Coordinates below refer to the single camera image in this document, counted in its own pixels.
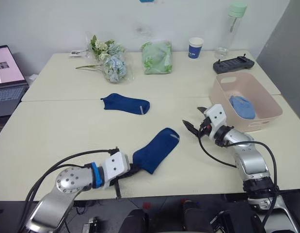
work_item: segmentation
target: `black cable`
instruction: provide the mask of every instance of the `black cable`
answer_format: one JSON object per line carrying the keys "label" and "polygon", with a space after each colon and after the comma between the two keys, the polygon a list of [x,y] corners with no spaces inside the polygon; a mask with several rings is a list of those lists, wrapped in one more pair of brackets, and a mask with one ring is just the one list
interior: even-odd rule
{"label": "black cable", "polygon": [[70,155],[62,160],[60,160],[59,162],[57,162],[56,164],[54,164],[50,169],[48,169],[44,174],[43,176],[34,184],[34,186],[31,188],[31,190],[29,191],[27,197],[26,197],[26,204],[25,204],[25,208],[23,210],[23,213],[22,213],[22,218],[21,218],[21,222],[20,222],[20,225],[19,225],[19,228],[17,230],[17,232],[20,232],[24,226],[24,223],[25,223],[25,220],[27,218],[27,215],[28,215],[28,212],[30,210],[30,207],[33,203],[33,200],[34,200],[34,197],[35,197],[35,194],[37,193],[37,190],[39,188],[39,186],[41,185],[42,181],[44,180],[44,178],[50,174],[51,172],[55,171],[56,169],[59,169],[59,168],[62,168],[60,167],[59,165],[66,162],[67,160],[69,159],[73,159],[73,158],[76,158],[76,157],[79,157],[79,156],[82,156],[82,155],[86,155],[86,154],[93,154],[93,153],[103,153],[103,152],[110,152],[112,150],[90,150],[90,151],[85,151],[85,152],[81,152],[81,153],[77,153],[77,154],[74,154],[74,155]]}
{"label": "black cable", "polygon": [[131,199],[127,198],[127,200],[129,200],[130,203],[132,203],[134,206],[136,206],[138,209],[140,209],[140,207],[137,204],[135,204]]}
{"label": "black cable", "polygon": [[100,200],[96,200],[96,201],[98,202],[98,205],[100,205],[100,206],[103,205],[103,204],[100,203]]}
{"label": "black cable", "polygon": [[77,216],[78,214],[76,213],[75,215],[73,215],[73,217],[68,221],[68,224]]}
{"label": "black cable", "polygon": [[224,164],[224,165],[227,165],[227,166],[231,166],[231,167],[234,167],[236,168],[235,165],[232,165],[232,164],[229,164],[229,163],[226,163],[226,162],[223,162],[221,161],[220,159],[217,159],[215,157],[213,157],[211,154],[208,153],[208,151],[206,151],[206,149],[204,148],[203,144],[202,144],[202,127],[199,128],[199,131],[198,131],[198,142],[199,142],[199,145],[200,147],[203,149],[203,151],[206,153],[206,155],[208,155],[211,159],[214,159],[215,161],[221,163],[221,164]]}
{"label": "black cable", "polygon": [[160,206],[160,208],[158,209],[158,213],[161,211],[161,209],[163,208],[165,202],[167,201],[168,196],[165,198],[163,204]]}
{"label": "black cable", "polygon": [[68,224],[67,224],[66,221],[64,222],[64,225],[66,226],[68,233],[71,233],[70,230],[69,230],[69,228],[68,228]]}
{"label": "black cable", "polygon": [[287,209],[289,210],[290,214],[294,218],[294,220],[297,222],[299,228],[300,228],[300,219],[299,216],[296,215],[295,211],[290,207],[290,204],[285,202],[285,205],[287,206]]}
{"label": "black cable", "polygon": [[229,144],[229,145],[226,145],[224,147],[232,147],[232,146],[236,146],[236,145],[243,145],[243,144],[250,144],[250,143],[253,143],[253,144],[259,144],[259,145],[262,145],[263,147],[266,148],[266,150],[269,152],[270,156],[271,156],[271,159],[272,159],[272,163],[273,163],[273,168],[274,168],[274,188],[275,188],[275,195],[273,197],[273,200],[271,202],[271,205],[270,205],[270,208],[267,210],[266,212],[266,215],[262,221],[262,225],[263,227],[265,226],[269,216],[271,215],[274,207],[275,207],[275,204],[276,204],[276,201],[277,201],[277,196],[278,196],[278,192],[279,192],[279,188],[277,186],[277,164],[276,164],[276,159],[275,159],[275,156],[274,154],[272,153],[272,151],[270,150],[270,148],[262,143],[262,142],[257,142],[257,141],[243,141],[243,142],[236,142],[236,143],[232,143],[232,144]]}

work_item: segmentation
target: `paper cup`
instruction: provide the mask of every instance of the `paper cup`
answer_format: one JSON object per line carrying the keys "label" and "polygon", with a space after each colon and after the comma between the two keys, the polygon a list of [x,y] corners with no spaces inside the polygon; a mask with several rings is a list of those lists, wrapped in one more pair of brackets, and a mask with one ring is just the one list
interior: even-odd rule
{"label": "paper cup", "polygon": [[189,40],[189,58],[196,59],[204,44],[204,40],[199,37],[193,37]]}

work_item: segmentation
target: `green bottle cap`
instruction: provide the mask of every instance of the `green bottle cap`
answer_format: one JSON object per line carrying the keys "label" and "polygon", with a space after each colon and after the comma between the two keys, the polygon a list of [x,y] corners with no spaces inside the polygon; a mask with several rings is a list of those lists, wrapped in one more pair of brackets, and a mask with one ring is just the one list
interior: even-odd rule
{"label": "green bottle cap", "polygon": [[233,2],[229,6],[229,16],[234,18],[241,18],[245,14],[247,9],[247,4],[243,2]]}

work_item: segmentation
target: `green plastic bag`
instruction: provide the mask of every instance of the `green plastic bag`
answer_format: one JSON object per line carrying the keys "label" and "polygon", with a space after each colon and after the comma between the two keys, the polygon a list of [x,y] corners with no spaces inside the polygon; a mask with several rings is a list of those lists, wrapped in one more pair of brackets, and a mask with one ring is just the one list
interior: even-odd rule
{"label": "green plastic bag", "polygon": [[173,68],[170,42],[147,42],[142,45],[142,63],[145,74],[168,74]]}

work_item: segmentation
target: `basket handle hole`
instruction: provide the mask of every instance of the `basket handle hole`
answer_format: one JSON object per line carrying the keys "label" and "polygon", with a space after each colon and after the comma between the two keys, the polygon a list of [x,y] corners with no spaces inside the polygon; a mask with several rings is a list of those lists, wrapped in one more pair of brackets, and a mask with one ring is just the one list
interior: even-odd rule
{"label": "basket handle hole", "polygon": [[234,83],[236,79],[236,77],[226,77],[221,79],[221,83]]}
{"label": "basket handle hole", "polygon": [[258,121],[258,122],[252,122],[249,127],[254,127],[254,126],[260,126],[260,125],[265,125],[269,123],[269,120],[266,121]]}

